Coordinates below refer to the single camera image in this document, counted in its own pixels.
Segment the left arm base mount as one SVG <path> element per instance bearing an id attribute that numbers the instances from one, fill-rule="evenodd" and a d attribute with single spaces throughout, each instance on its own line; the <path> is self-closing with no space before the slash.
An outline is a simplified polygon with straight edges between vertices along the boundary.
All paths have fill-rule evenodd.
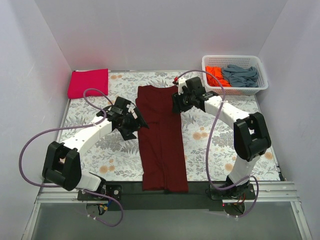
<path id="1" fill-rule="evenodd" d="M 123 189 L 122 186 L 119 184 L 107 184 L 102 187 L 99 187 L 96 193 L 112 197 L 117 201 L 119 201 L 122 196 L 122 189 Z M 79 190 L 77 194 L 77 200 L 78 201 L 107 201 L 108 198 L 96 196 L 91 193 L 86 193 L 86 192 L 83 192 L 82 190 Z"/>

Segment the white plastic basket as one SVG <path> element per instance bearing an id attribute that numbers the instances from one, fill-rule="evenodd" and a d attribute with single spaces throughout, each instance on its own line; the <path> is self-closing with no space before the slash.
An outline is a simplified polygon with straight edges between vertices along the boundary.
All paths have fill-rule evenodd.
<path id="1" fill-rule="evenodd" d="M 222 94 L 221 81 L 227 95 L 255 95 L 269 86 L 261 60 L 253 55 L 205 55 L 202 57 L 204 86 L 207 91 Z"/>

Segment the dark red t-shirt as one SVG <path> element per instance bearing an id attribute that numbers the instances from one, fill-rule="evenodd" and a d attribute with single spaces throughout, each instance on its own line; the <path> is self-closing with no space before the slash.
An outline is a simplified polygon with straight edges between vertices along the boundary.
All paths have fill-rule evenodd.
<path id="1" fill-rule="evenodd" d="M 175 86 L 138 87 L 136 106 L 148 125 L 137 132 L 144 191 L 186 193 L 189 190 L 182 120 L 180 114 L 173 112 L 172 95 L 177 91 Z"/>

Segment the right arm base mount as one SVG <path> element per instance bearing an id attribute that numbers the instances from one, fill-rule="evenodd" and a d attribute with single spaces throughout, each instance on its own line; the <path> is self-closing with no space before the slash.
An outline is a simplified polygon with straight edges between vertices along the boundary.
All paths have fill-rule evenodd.
<path id="1" fill-rule="evenodd" d="M 250 181 L 242 185 L 234 186 L 227 190 L 217 190 L 211 185 L 205 190 L 206 195 L 212 200 L 232 200 L 241 202 L 242 200 L 254 200 L 256 193 Z"/>

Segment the aluminium front frame rail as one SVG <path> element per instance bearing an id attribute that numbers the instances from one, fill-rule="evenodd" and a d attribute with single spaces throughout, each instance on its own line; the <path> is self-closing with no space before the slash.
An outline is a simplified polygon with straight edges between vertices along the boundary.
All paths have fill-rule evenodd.
<path id="1" fill-rule="evenodd" d="M 108 185 L 121 185 L 121 203 L 124 210 L 195 210 L 204 209 L 220 212 L 227 206 L 247 207 L 253 202 L 297 202 L 296 186 L 290 181 L 260 181 L 255 183 L 254 200 L 212 200 L 205 193 L 209 183 L 204 181 L 189 182 L 187 193 L 169 193 L 164 190 L 143 191 L 139 181 L 114 181 Z"/>

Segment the grey t-shirt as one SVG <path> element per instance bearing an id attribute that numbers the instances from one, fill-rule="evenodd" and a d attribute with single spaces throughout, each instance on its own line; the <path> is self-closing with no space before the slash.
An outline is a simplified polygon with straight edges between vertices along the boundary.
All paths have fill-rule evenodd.
<path id="1" fill-rule="evenodd" d="M 257 88 L 259 72 L 256 67 L 242 68 L 229 64 L 221 69 L 223 78 L 234 88 Z"/>

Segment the folded pink t-shirt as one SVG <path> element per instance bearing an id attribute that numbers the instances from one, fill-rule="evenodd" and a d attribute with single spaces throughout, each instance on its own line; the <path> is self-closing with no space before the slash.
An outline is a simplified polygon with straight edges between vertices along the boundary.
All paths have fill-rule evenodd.
<path id="1" fill-rule="evenodd" d="M 84 91 L 87 89 L 98 90 L 89 90 L 86 93 L 87 97 L 100 97 L 103 96 L 103 94 L 108 95 L 109 70 L 104 68 L 87 71 L 73 71 L 67 90 L 67 97 L 69 99 L 83 98 Z"/>

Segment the orange t-shirt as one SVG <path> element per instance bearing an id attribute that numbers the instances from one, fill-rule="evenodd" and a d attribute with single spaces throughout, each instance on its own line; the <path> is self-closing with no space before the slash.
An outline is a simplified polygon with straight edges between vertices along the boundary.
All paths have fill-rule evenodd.
<path id="1" fill-rule="evenodd" d="M 222 69 L 217 66 L 206 66 L 205 71 L 209 74 L 206 74 L 206 81 L 207 84 L 211 87 L 219 87 L 219 83 L 217 80 L 221 83 L 223 87 L 231 87 L 230 83 L 224 79 L 222 75 Z"/>

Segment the floral patterned table mat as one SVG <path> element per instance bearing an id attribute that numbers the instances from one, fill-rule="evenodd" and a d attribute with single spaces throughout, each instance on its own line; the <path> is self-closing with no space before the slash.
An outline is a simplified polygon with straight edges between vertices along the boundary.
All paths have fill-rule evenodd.
<path id="1" fill-rule="evenodd" d="M 108 98 L 89 97 L 68 102 L 63 119 L 65 130 L 59 139 L 64 141 L 72 137 L 78 126 L 86 125 L 94 118 L 98 108 L 108 106 L 117 97 L 134 101 L 139 86 L 167 88 L 178 75 L 177 71 L 111 72 Z M 197 108 L 182 113 L 181 122 L 187 179 L 224 181 L 237 157 L 233 130 Z M 107 181 L 140 181 L 143 168 L 139 143 L 136 139 L 125 141 L 118 131 L 113 131 L 81 158 L 81 167 Z"/>

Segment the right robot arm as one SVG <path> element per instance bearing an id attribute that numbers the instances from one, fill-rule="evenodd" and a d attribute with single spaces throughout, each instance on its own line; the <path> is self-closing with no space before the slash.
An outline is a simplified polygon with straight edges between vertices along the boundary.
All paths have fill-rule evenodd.
<path id="1" fill-rule="evenodd" d="M 206 91 L 199 77 L 174 79 L 177 92 L 172 95 L 174 113 L 182 113 L 192 107 L 213 115 L 233 130 L 233 147 L 237 153 L 233 169 L 225 185 L 212 185 L 217 191 L 226 191 L 232 199 L 245 192 L 244 186 L 250 181 L 251 173 L 262 155 L 272 145 L 264 116 L 260 112 L 248 113 L 231 105 L 225 95 Z"/>

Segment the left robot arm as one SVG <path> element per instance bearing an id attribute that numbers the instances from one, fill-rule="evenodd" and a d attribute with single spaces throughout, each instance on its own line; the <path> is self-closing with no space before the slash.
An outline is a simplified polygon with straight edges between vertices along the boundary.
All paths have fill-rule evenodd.
<path id="1" fill-rule="evenodd" d="M 52 142 L 46 152 L 42 176 L 45 180 L 71 191 L 88 190 L 95 200 L 106 196 L 104 179 L 81 168 L 81 158 L 100 139 L 118 130 L 125 141 L 135 139 L 134 132 L 148 128 L 137 107 L 130 111 L 130 100 L 117 97 L 113 105 L 101 108 L 88 127 L 82 127 L 62 143 Z"/>

